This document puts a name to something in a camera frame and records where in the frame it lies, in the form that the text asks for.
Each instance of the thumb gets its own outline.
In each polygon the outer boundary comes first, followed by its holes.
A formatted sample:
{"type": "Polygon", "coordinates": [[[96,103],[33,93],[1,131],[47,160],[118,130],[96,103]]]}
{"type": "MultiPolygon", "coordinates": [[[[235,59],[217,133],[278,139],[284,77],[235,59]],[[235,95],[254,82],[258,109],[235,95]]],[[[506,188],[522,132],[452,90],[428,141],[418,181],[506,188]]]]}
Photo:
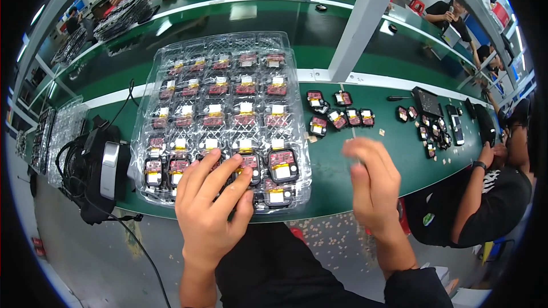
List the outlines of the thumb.
{"type": "Polygon", "coordinates": [[[253,192],[246,191],[236,204],[236,213],[230,222],[231,230],[240,237],[245,234],[247,225],[253,216],[253,192]]]}

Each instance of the black cable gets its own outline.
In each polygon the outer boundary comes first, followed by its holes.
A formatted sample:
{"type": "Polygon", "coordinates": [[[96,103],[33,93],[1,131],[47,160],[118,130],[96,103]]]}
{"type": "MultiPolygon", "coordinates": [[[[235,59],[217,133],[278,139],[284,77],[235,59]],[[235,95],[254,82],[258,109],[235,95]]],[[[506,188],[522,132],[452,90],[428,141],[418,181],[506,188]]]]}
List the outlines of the black cable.
{"type": "Polygon", "coordinates": [[[122,112],[122,110],[124,109],[124,107],[126,107],[126,104],[128,103],[129,99],[131,99],[133,101],[133,103],[139,107],[139,104],[137,103],[137,101],[135,100],[135,98],[133,97],[133,87],[135,86],[135,81],[133,79],[131,79],[129,81],[129,94],[128,94],[128,97],[126,98],[126,100],[124,101],[124,104],[122,105],[122,107],[120,107],[120,110],[118,110],[118,113],[116,113],[116,115],[114,116],[114,118],[112,118],[112,120],[108,123],[108,125],[104,128],[104,129],[108,129],[112,123],[114,122],[114,120],[116,120],[116,118],[118,118],[118,115],[120,114],[120,112],[122,112]]]}

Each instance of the red stool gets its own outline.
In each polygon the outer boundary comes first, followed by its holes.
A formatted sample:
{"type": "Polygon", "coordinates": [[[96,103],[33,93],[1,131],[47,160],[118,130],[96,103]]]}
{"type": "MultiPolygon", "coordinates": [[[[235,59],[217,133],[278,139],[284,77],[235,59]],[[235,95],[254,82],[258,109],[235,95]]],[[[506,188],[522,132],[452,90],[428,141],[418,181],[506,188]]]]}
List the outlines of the red stool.
{"type": "Polygon", "coordinates": [[[409,3],[409,7],[419,15],[424,11],[424,3],[420,0],[412,0],[411,3],[409,3]]]}

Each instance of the finger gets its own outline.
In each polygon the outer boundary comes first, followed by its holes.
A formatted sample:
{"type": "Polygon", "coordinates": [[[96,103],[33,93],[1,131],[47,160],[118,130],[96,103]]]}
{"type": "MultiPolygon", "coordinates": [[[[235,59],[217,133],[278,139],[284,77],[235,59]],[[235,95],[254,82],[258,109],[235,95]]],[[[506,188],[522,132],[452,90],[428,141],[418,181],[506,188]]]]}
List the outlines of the finger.
{"type": "Polygon", "coordinates": [[[246,191],[236,204],[236,213],[230,221],[230,232],[238,237],[243,237],[247,230],[247,225],[253,216],[253,192],[246,191]]]}
{"type": "Polygon", "coordinates": [[[213,214],[216,216],[228,217],[238,200],[240,200],[249,187],[252,176],[253,169],[251,169],[251,167],[245,167],[234,182],[230,183],[230,185],[223,190],[217,201],[213,203],[211,206],[213,214]]]}
{"type": "Polygon", "coordinates": [[[209,171],[219,160],[220,156],[221,150],[215,148],[211,150],[203,158],[202,161],[200,161],[198,167],[189,176],[188,185],[186,186],[185,195],[183,197],[183,205],[189,205],[191,202],[193,202],[194,198],[200,191],[204,180],[206,179],[207,175],[209,175],[209,171]]]}
{"type": "Polygon", "coordinates": [[[177,184],[177,189],[176,189],[177,193],[175,195],[175,207],[181,206],[182,198],[185,195],[186,185],[188,184],[188,178],[190,177],[194,169],[196,169],[199,163],[200,161],[195,160],[194,162],[190,163],[188,168],[185,169],[185,172],[182,175],[181,180],[177,184]]]}
{"type": "Polygon", "coordinates": [[[196,195],[196,202],[199,202],[199,204],[206,207],[211,206],[217,193],[223,188],[226,180],[232,176],[240,164],[242,164],[242,156],[240,154],[235,154],[212,171],[203,181],[202,187],[196,195]]]}

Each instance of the battery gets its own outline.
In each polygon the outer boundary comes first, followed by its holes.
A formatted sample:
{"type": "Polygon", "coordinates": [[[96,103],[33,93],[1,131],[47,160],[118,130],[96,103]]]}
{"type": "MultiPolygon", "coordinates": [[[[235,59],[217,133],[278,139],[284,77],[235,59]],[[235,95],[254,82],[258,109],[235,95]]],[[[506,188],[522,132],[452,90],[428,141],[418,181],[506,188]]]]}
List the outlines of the battery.
{"type": "Polygon", "coordinates": [[[317,115],[313,116],[310,120],[310,133],[325,137],[325,134],[327,134],[327,120],[317,115]]]}
{"type": "Polygon", "coordinates": [[[236,169],[236,172],[233,175],[233,179],[236,180],[236,177],[243,171],[244,167],[250,167],[253,170],[251,176],[250,185],[257,185],[261,182],[261,166],[260,158],[256,153],[242,153],[242,163],[236,169]]]}
{"type": "Polygon", "coordinates": [[[336,129],[340,130],[348,124],[346,122],[345,114],[340,112],[339,110],[332,110],[327,114],[327,118],[333,126],[335,126],[336,129]]]}
{"type": "Polygon", "coordinates": [[[350,96],[350,93],[345,91],[339,91],[337,93],[334,93],[333,96],[335,97],[335,102],[338,106],[350,106],[352,105],[352,97],[350,96]]]}
{"type": "Polygon", "coordinates": [[[270,151],[268,164],[270,177],[276,183],[294,181],[299,177],[299,167],[292,149],[270,151]]]}
{"type": "Polygon", "coordinates": [[[362,116],[362,124],[367,127],[373,127],[375,125],[375,114],[368,108],[362,108],[360,110],[360,116],[362,116]]]}
{"type": "Polygon", "coordinates": [[[346,108],[345,113],[350,126],[360,126],[362,124],[360,113],[355,108],[352,108],[352,107],[346,108]]]}

